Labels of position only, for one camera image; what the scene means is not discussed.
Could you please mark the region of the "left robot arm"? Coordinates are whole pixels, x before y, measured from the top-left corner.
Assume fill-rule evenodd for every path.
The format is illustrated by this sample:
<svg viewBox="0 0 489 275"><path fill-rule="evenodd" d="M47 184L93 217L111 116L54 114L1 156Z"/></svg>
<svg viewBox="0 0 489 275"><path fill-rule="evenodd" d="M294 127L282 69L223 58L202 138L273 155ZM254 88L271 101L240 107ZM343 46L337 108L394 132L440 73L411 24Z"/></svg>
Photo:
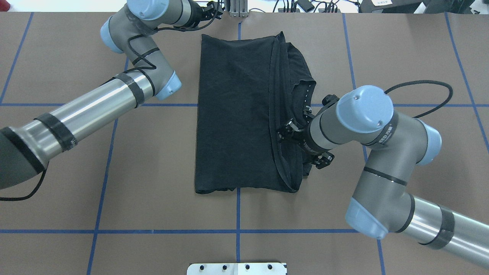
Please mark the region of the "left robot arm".
<svg viewBox="0 0 489 275"><path fill-rule="evenodd" d="M164 100L182 84L154 42L162 30L189 32L222 15L220 1L205 7L193 0L128 0L101 27L103 43L126 54L133 68L22 127L1 130L1 189L16 186L47 170L51 159L121 115L156 97Z"/></svg>

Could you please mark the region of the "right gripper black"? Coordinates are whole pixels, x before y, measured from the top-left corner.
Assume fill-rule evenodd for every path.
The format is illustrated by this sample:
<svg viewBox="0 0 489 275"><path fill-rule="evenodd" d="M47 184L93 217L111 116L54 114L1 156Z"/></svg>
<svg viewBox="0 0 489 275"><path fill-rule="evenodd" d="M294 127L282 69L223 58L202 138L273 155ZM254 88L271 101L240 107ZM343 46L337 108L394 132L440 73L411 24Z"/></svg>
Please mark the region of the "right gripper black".
<svg viewBox="0 0 489 275"><path fill-rule="evenodd" d="M294 118L277 128L277 134L280 143L292 143L299 146L306 153L317 153L306 141L304 129L298 127Z"/></svg>

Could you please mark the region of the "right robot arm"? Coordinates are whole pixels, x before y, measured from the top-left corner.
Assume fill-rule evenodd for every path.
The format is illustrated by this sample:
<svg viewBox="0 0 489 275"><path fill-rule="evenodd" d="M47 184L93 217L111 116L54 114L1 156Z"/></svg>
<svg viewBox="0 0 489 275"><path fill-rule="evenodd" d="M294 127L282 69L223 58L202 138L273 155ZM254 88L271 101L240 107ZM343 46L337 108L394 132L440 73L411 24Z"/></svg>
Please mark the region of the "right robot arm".
<svg viewBox="0 0 489 275"><path fill-rule="evenodd" d="M370 148L345 219L374 239L404 234L420 245L443 250L488 268L488 225L406 191L417 165L433 161L440 133L418 117L395 111L388 92L365 85L341 98L328 95L305 126L291 119L277 129L279 141L308 155L306 163L326 167L330 150L356 141Z"/></svg>

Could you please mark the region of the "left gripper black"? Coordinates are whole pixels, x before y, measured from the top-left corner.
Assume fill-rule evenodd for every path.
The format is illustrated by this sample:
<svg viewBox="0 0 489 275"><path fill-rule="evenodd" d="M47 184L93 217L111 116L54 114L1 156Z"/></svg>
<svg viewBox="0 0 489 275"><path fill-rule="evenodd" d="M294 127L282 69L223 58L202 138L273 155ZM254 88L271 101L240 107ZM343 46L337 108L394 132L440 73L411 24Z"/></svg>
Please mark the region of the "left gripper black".
<svg viewBox="0 0 489 275"><path fill-rule="evenodd" d="M189 27L197 28L202 20L202 9L204 6L200 6L197 2L189 2L191 7L191 17L189 19Z"/></svg>

